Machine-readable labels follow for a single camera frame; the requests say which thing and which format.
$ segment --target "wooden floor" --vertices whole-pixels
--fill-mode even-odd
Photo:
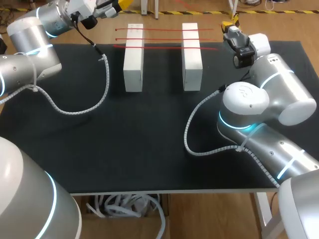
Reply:
[[[159,10],[188,10],[177,0],[160,0]],[[229,10],[228,0],[183,0],[196,11]],[[130,9],[140,9],[135,0]],[[252,9],[264,9],[263,4]],[[318,0],[291,0],[275,4],[275,10],[316,10]],[[153,1],[149,0],[149,10]],[[301,41],[313,67],[319,74],[319,14],[241,14],[242,30],[247,34],[264,33],[270,40]],[[201,32],[200,37],[222,41],[220,24],[229,16],[214,15],[152,15],[121,14],[113,19],[99,19],[92,30],[81,28],[86,36],[96,43],[116,43],[116,37],[125,37],[125,31],[115,28],[127,27],[128,23],[143,23],[145,27],[180,29],[183,22],[197,22],[200,28],[215,28],[212,32]],[[176,38],[180,33],[146,32],[145,37]],[[53,43],[87,44],[76,31],[70,31],[52,41]],[[9,44],[9,52],[14,48]],[[274,202],[274,213],[278,210]],[[260,232],[249,194],[175,194],[170,196],[165,239],[258,239]],[[160,228],[157,217],[145,219],[100,220],[85,219],[81,239],[151,239]]]

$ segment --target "white cable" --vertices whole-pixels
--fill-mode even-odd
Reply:
[[[268,0],[265,0],[265,9],[266,9],[267,11],[272,11],[272,10],[274,9],[274,7],[275,7],[274,2],[271,1],[271,2],[273,3],[273,7],[272,7],[271,9],[268,9],[268,8],[267,8],[267,2],[268,2]]]
[[[158,232],[158,235],[156,239],[161,239],[164,232],[165,232],[165,227],[166,227],[166,221],[165,221],[165,215],[164,211],[160,205],[160,196],[158,195],[158,199],[155,199],[151,197],[150,195],[147,194],[135,194],[135,195],[110,195],[105,203],[104,203],[104,209],[107,213],[107,215],[104,215],[100,211],[100,206],[99,204],[102,203],[104,196],[102,195],[100,198],[99,196],[95,196],[94,198],[94,204],[95,208],[93,208],[89,203],[86,204],[89,210],[91,210],[94,214],[99,216],[100,218],[105,218],[105,217],[143,217],[144,213],[142,211],[146,211],[150,207],[150,202],[154,203],[156,208],[159,210],[159,216],[161,220],[161,227]],[[132,205],[139,199],[144,200],[144,205],[140,210],[133,211]]]
[[[220,92],[219,91],[215,91],[213,94],[211,94],[210,96],[206,97],[204,100],[202,100],[193,110],[193,112],[190,114],[190,117],[187,121],[186,127],[185,127],[185,132],[184,132],[184,146],[187,150],[188,153],[190,153],[191,155],[194,156],[206,156],[206,155],[212,155],[218,152],[222,152],[225,150],[230,150],[230,149],[238,149],[239,146],[238,145],[229,145],[229,146],[225,146],[225,147],[221,147],[221,148],[217,148],[214,149],[212,151],[209,152],[194,152],[192,151],[187,144],[187,133],[188,133],[188,129],[189,129],[189,125],[195,115],[195,113],[197,112],[197,110],[199,109],[199,107],[202,106],[203,103],[205,103],[206,101],[208,101],[209,99],[211,99],[214,96],[217,96]],[[241,148],[242,151],[248,153],[254,160],[255,162],[258,164],[258,166],[261,168],[261,170],[266,174],[266,176],[270,179],[270,181],[277,187],[279,188],[279,184],[277,183],[277,181],[273,178],[273,176],[271,176],[271,174],[268,172],[268,170],[263,166],[263,164],[260,162],[260,160],[257,158],[257,156],[249,149],[243,147]]]
[[[161,220],[161,226],[160,226],[160,230],[159,230],[159,233],[158,233],[156,239],[161,239],[163,234],[164,234],[164,232],[165,232],[165,226],[166,226],[166,221],[165,221],[165,215],[164,215],[163,208],[161,207],[160,203],[155,198],[151,197],[150,195],[143,194],[141,196],[143,198],[146,198],[146,199],[152,201],[157,206],[157,208],[159,209],[159,216],[160,216],[160,220]]]
[[[107,60],[107,57],[105,54],[102,55],[102,59],[101,60],[104,60],[104,63],[105,63],[105,68],[106,68],[106,85],[105,85],[105,90],[104,90],[104,94],[102,96],[102,98],[100,99],[100,101],[93,107],[89,108],[89,109],[86,109],[86,110],[83,110],[83,111],[79,111],[79,112],[67,112],[67,111],[63,111],[61,110],[52,100],[52,98],[49,96],[49,94],[43,89],[41,88],[40,86],[35,86],[46,98],[47,100],[49,101],[49,103],[53,106],[53,108],[58,111],[59,113],[61,114],[64,114],[64,115],[69,115],[69,116],[76,116],[76,115],[82,115],[82,114],[85,114],[85,113],[88,113],[90,111],[93,111],[95,110],[97,107],[99,107],[101,105],[101,103],[103,103],[107,93],[108,93],[108,90],[109,90],[109,85],[110,85],[110,69],[109,69],[109,63],[108,63],[108,60]],[[0,101],[0,105],[2,105],[3,103],[7,102],[8,100],[12,99],[12,97],[16,96],[17,94],[19,94],[21,91],[25,90],[25,89],[28,89],[28,88],[32,88],[33,89],[34,85],[25,85],[21,88],[19,88],[18,90],[14,91],[12,94],[10,94],[8,97],[4,98],[3,100]]]
[[[193,152],[190,150],[190,148],[188,147],[188,144],[187,144],[187,133],[188,133],[188,128],[189,128],[189,125],[190,125],[190,122],[191,120],[193,119],[195,113],[197,112],[197,110],[199,109],[199,107],[202,106],[203,103],[205,103],[206,101],[208,101],[209,99],[211,99],[212,97],[215,97],[217,96],[218,94],[220,93],[220,91],[215,91],[213,94],[211,94],[210,96],[206,97],[204,100],[202,100],[196,107],[195,109],[193,110],[193,112],[190,114],[189,118],[188,118],[188,121],[187,121],[187,124],[186,124],[186,127],[185,127],[185,132],[184,132],[184,145],[185,145],[185,148],[187,150],[188,153],[194,155],[194,156],[204,156],[204,155],[210,155],[210,154],[213,154],[213,153],[216,153],[215,151],[217,150],[213,150],[213,151],[210,151],[210,152],[205,152],[205,153],[196,153],[196,152]]]

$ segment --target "white table leg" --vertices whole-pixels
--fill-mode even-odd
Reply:
[[[148,0],[141,0],[142,15],[148,14]]]
[[[155,0],[155,18],[159,18],[159,0]]]
[[[254,193],[258,217],[263,229],[272,218],[266,193]]]
[[[262,229],[262,239],[276,239],[285,229],[280,213],[277,213],[268,224]]]
[[[238,4],[238,0],[235,0],[234,6],[233,6],[233,9],[232,9],[233,12],[232,12],[232,15],[231,15],[231,19],[233,19],[234,15],[235,15],[235,13],[237,11],[237,4]]]

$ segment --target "yellow black striped tape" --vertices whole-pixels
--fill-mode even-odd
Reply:
[[[141,14],[141,11],[121,11],[120,13],[138,13]],[[304,13],[304,14],[319,14],[319,10],[286,10],[286,11],[237,11],[237,13],[248,13],[248,14],[257,14],[257,13],[266,13],[266,14],[274,14],[274,13]],[[153,11],[148,11],[148,14],[154,14]],[[228,11],[159,11],[159,14],[163,15],[203,15],[203,14],[229,14]]]
[[[30,9],[26,8],[2,8],[0,7],[0,11],[29,11]]]

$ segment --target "cable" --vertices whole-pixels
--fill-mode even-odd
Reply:
[[[219,153],[222,151],[226,151],[226,150],[230,150],[230,149],[237,149],[239,148],[238,145],[229,145],[229,146],[225,146],[225,147],[221,147],[221,148],[217,148],[214,149],[212,151],[208,151],[208,152],[194,152],[192,151],[187,143],[187,133],[188,133],[188,129],[189,129],[189,125],[195,115],[195,113],[197,112],[197,110],[199,109],[199,107],[201,107],[206,101],[208,101],[209,99],[217,96],[219,93],[225,91],[226,89],[226,85],[221,86],[217,91],[215,91],[213,94],[209,95],[208,97],[206,97],[204,100],[202,100],[193,110],[193,112],[190,114],[189,119],[187,121],[186,127],[185,127],[185,131],[184,131],[184,146],[187,150],[187,152],[193,156],[206,156],[206,155],[212,155],[215,153]],[[248,153],[254,160],[255,162],[258,164],[258,166],[261,168],[261,170],[266,174],[266,176],[270,179],[270,181],[277,187],[279,188],[279,184],[278,182],[273,178],[273,176],[271,176],[271,174],[268,172],[268,170],[263,166],[263,164],[260,162],[260,160],[258,159],[258,157],[249,149],[243,147],[242,151],[245,151],[246,153]]]
[[[147,31],[212,31],[213,28],[200,28],[200,29],[158,29],[158,28],[115,28],[115,31],[118,30],[147,30]]]
[[[273,202],[274,202],[274,198],[276,196],[277,192],[273,194],[273,196],[271,197],[270,200],[270,212],[273,213]]]
[[[265,9],[267,10],[267,11],[272,11],[273,9],[274,9],[274,7],[275,7],[275,4],[274,4],[274,2],[273,1],[271,1],[272,3],[273,3],[273,7],[271,8],[271,9],[268,9],[267,8],[267,2],[268,2],[269,0],[265,0]]]
[[[106,98],[106,95],[108,93],[109,90],[109,85],[110,85],[110,70],[109,70],[109,63],[107,60],[107,57],[105,54],[102,55],[102,59],[104,60],[105,63],[105,68],[106,68],[106,85],[105,85],[105,90],[104,90],[104,94],[102,96],[102,98],[100,99],[100,101],[93,107],[83,110],[83,111],[79,111],[79,112],[67,112],[67,111],[63,111],[61,110],[52,100],[52,98],[49,96],[49,94],[40,86],[35,86],[49,101],[49,103],[53,106],[53,108],[58,111],[61,114],[64,115],[69,115],[69,116],[76,116],[76,115],[81,115],[81,114],[85,114],[88,113],[90,111],[95,110],[97,107],[99,107],[101,105],[101,103],[103,103],[104,99]],[[0,105],[2,105],[3,103],[7,102],[8,100],[12,99],[14,96],[16,96],[17,94],[19,94],[21,91],[25,90],[25,89],[33,89],[34,85],[25,85],[21,88],[19,88],[18,90],[14,91],[12,94],[10,94],[8,97],[4,98],[3,100],[0,101]]]
[[[249,74],[250,69],[245,73],[245,75],[242,76],[242,78],[240,78],[239,81],[244,81],[245,77]]]
[[[79,26],[78,26],[78,16],[72,15],[72,20],[73,20],[73,26],[74,28],[80,33],[80,35],[87,41],[89,42],[94,49],[100,54],[103,55],[102,51],[97,47],[97,45],[90,40],[89,38],[87,38],[85,35],[83,35],[83,33],[80,31]]]
[[[243,6],[237,5],[237,7],[239,8],[252,8],[252,7],[256,7],[259,6],[261,4],[262,0],[256,0],[254,2],[242,2],[241,0],[239,1],[240,4],[242,4]]]
[[[14,19],[14,10],[12,8],[12,5],[0,4],[0,27],[7,28],[13,19]],[[6,30],[1,31],[0,34],[6,34]]]
[[[183,46],[121,46],[114,44],[115,48],[142,48],[142,49],[201,49],[201,50],[213,50],[218,51],[217,48],[213,47],[183,47]]]
[[[103,205],[104,196],[96,195],[94,197],[95,208],[93,208],[89,203],[86,204],[87,208],[91,210],[94,214],[96,214],[100,218],[106,217],[144,217],[146,212],[150,208],[150,202],[155,204],[155,208],[159,210],[159,216],[161,220],[161,227],[158,232],[156,239],[161,239],[166,227],[165,215],[164,211],[160,205],[160,197],[158,195],[158,199],[151,197],[148,194],[128,194],[128,195],[110,195],[106,201],[104,202],[104,210],[107,213],[106,215],[102,214],[100,211],[100,207]],[[137,209],[136,202],[142,202],[143,206]]]

